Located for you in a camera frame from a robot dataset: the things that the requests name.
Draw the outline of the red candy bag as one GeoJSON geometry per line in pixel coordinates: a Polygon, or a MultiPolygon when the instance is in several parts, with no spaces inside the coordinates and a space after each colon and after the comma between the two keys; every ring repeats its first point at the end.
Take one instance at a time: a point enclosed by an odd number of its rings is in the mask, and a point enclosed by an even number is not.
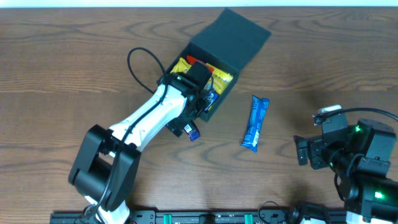
{"type": "Polygon", "coordinates": [[[203,65],[205,65],[205,66],[208,67],[208,69],[209,69],[209,71],[210,71],[211,73],[213,73],[214,70],[215,70],[215,68],[214,68],[212,65],[210,65],[210,64],[208,64],[208,63],[205,63],[205,62],[203,62],[203,61],[201,61],[201,60],[199,60],[199,59],[197,59],[197,58],[195,58],[195,57],[192,57],[191,55],[187,55],[186,61],[187,61],[190,65],[193,65],[193,64],[195,64],[195,63],[203,64],[203,65]]]}

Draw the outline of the yellow Hacks candy bag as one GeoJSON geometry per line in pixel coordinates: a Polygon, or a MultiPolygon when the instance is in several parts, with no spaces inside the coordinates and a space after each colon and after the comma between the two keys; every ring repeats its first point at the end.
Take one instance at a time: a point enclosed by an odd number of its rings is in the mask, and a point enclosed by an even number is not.
{"type": "Polygon", "coordinates": [[[221,95],[232,81],[233,76],[209,63],[207,63],[206,66],[212,72],[212,76],[206,84],[206,88],[209,89],[211,87],[218,95],[221,95]]]}

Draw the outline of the blue Eclipse mint box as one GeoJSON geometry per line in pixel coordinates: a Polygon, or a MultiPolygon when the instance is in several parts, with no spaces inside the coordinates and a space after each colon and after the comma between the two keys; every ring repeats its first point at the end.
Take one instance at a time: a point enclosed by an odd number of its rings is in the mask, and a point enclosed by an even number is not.
{"type": "Polygon", "coordinates": [[[213,90],[211,90],[207,93],[207,95],[205,96],[205,99],[208,101],[208,105],[205,108],[206,112],[208,112],[211,109],[211,107],[217,101],[218,98],[219,98],[219,95],[217,94],[217,92],[215,92],[213,90]]]}

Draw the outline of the dark green box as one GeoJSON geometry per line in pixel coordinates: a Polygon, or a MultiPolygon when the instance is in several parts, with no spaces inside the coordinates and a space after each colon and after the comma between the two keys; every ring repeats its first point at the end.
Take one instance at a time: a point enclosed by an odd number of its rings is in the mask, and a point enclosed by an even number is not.
{"type": "Polygon", "coordinates": [[[212,109],[200,118],[209,121],[235,86],[241,70],[262,49],[271,32],[226,8],[219,17],[193,36],[169,65],[170,72],[180,57],[190,55],[233,76],[212,109]]]}

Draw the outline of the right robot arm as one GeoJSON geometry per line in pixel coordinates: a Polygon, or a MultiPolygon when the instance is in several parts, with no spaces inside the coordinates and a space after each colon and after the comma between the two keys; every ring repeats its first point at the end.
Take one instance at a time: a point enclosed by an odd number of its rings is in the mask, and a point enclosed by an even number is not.
{"type": "Polygon", "coordinates": [[[312,169],[330,168],[346,211],[363,221],[397,223],[397,182],[387,177],[397,136],[394,129],[373,119],[348,124],[343,113],[316,114],[322,134],[294,136],[298,164],[312,169]]]}

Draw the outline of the yellow snack packet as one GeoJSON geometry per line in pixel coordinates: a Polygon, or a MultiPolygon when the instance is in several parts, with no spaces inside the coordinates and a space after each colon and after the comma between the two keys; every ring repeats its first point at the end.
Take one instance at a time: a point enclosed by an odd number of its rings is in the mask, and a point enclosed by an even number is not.
{"type": "Polygon", "coordinates": [[[170,73],[187,73],[191,66],[183,57],[180,57],[170,73]]]}

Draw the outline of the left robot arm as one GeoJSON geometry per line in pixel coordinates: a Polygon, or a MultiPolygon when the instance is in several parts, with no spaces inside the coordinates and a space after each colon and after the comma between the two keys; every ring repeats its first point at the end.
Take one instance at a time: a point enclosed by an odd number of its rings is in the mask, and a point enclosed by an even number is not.
{"type": "Polygon", "coordinates": [[[212,69],[195,62],[187,73],[164,74],[151,98],[108,129],[90,128],[72,165],[68,181],[90,201],[78,222],[124,223],[130,194],[144,148],[163,128],[180,136],[209,105],[205,98],[212,69]]]}

